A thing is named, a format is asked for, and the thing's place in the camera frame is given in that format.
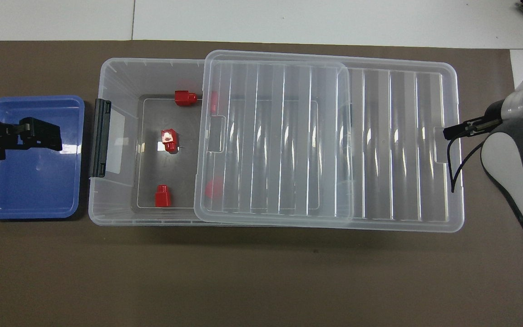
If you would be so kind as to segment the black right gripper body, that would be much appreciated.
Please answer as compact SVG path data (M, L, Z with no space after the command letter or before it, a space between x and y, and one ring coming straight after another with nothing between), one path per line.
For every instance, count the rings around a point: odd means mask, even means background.
M504 101L496 101L486 109L486 132L491 132L498 125L502 124L502 107Z

